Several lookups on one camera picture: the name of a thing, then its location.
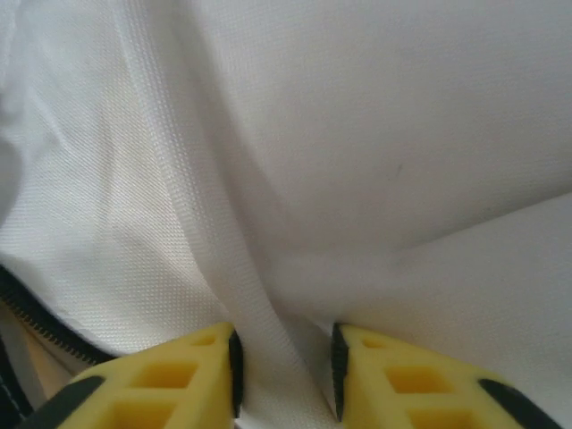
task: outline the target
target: yellow plastic part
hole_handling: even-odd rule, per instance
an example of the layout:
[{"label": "yellow plastic part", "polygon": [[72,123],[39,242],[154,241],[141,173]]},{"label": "yellow plastic part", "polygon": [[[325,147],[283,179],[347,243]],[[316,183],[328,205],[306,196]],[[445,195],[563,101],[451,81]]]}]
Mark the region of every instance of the yellow plastic part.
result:
[{"label": "yellow plastic part", "polygon": [[350,325],[346,429],[522,429],[478,380],[498,375]]},{"label": "yellow plastic part", "polygon": [[58,429],[233,427],[230,324],[95,366],[105,382]]}]

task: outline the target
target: rectangular hole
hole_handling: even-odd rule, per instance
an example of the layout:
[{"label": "rectangular hole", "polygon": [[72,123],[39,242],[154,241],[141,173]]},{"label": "rectangular hole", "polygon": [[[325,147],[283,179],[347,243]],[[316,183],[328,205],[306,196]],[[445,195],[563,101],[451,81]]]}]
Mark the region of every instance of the rectangular hole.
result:
[{"label": "rectangular hole", "polygon": [[122,400],[90,429],[162,429],[175,405],[154,400]]},{"label": "rectangular hole", "polygon": [[450,384],[427,366],[392,366],[385,375],[397,393],[449,393]]},{"label": "rectangular hole", "polygon": [[216,337],[214,335],[207,335],[206,337],[200,338],[196,341],[193,341],[191,344],[192,346],[210,346],[211,344],[215,344]]},{"label": "rectangular hole", "polygon": [[385,349],[385,344],[376,338],[364,338],[361,342],[368,349]]},{"label": "rectangular hole", "polygon": [[184,389],[196,371],[197,366],[188,362],[152,364],[143,368],[130,387]]},{"label": "rectangular hole", "polygon": [[417,409],[408,416],[415,429],[484,429],[468,409]]}]

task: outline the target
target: black zipper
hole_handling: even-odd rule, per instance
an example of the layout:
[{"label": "black zipper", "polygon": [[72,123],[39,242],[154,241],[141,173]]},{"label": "black zipper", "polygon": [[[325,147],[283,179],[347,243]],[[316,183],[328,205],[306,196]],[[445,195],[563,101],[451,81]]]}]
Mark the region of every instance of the black zipper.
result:
[{"label": "black zipper", "polygon": [[102,364],[115,358],[90,344],[63,324],[1,265],[0,301],[4,302],[37,335],[86,364]]}]

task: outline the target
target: black rubber tip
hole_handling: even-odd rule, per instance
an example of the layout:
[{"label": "black rubber tip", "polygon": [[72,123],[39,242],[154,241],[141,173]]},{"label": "black rubber tip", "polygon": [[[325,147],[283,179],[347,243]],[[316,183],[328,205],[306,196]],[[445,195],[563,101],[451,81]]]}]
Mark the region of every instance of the black rubber tip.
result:
[{"label": "black rubber tip", "polygon": [[244,357],[242,355],[242,343],[236,331],[229,338],[229,354],[231,356],[232,372],[232,409],[234,417],[240,415],[240,406],[244,399]]},{"label": "black rubber tip", "polygon": [[333,397],[336,402],[338,421],[343,418],[344,380],[348,374],[349,348],[341,333],[340,324],[335,324],[332,330],[332,379]]},{"label": "black rubber tip", "polygon": [[18,429],[56,429],[104,381],[103,377],[89,377],[65,386],[38,411],[24,420]]},{"label": "black rubber tip", "polygon": [[517,389],[488,379],[479,384],[525,429],[563,429]]}]

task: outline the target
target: white cloth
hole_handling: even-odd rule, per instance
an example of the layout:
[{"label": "white cloth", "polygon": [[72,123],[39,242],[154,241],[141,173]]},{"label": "white cloth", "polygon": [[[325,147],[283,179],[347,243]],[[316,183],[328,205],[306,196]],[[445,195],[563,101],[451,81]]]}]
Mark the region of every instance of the white cloth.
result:
[{"label": "white cloth", "polygon": [[132,352],[229,319],[246,428],[332,428],[334,320],[572,425],[572,4],[4,0],[0,260]]}]

